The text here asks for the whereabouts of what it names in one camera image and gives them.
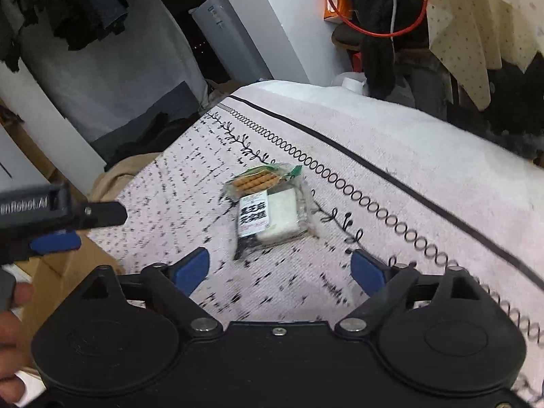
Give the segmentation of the person's left hand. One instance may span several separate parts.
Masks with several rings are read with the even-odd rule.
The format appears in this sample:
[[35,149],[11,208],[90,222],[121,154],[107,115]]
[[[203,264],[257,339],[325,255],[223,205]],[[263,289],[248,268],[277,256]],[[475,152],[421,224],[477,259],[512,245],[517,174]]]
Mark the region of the person's left hand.
[[24,327],[11,309],[1,313],[1,399],[7,404],[18,403],[26,386],[17,373],[26,363]]

